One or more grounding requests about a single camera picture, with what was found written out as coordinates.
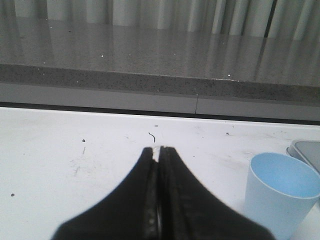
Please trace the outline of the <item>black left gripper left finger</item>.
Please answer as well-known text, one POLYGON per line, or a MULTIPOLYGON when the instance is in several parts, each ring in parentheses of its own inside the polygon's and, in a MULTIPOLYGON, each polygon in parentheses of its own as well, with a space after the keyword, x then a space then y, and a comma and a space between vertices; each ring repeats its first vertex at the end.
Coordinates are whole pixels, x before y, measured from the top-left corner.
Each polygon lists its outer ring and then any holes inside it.
POLYGON ((104 199, 64 222, 54 240, 157 240, 158 164, 146 147, 122 182, 104 199))

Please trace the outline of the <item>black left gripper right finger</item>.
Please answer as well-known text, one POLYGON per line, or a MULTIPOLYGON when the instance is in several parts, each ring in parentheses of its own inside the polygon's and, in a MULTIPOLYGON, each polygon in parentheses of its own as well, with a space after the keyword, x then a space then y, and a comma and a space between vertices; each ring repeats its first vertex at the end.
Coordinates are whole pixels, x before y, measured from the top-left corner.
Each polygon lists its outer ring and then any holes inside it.
POLYGON ((173 147, 160 149, 157 184, 163 240, 274 239, 208 191, 173 147))

